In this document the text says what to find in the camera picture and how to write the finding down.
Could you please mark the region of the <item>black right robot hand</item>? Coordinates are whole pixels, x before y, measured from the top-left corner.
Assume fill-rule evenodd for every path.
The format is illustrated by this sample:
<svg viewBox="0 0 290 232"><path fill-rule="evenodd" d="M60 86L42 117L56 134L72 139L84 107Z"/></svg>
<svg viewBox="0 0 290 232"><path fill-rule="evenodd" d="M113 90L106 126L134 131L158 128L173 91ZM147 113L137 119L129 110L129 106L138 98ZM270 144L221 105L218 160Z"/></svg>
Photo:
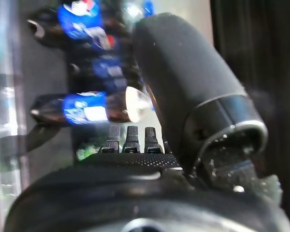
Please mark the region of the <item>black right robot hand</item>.
<svg viewBox="0 0 290 232"><path fill-rule="evenodd" d="M13 203L6 232L290 232L252 186L267 127L204 37L169 13L132 41L170 154L111 149L40 178Z"/></svg>

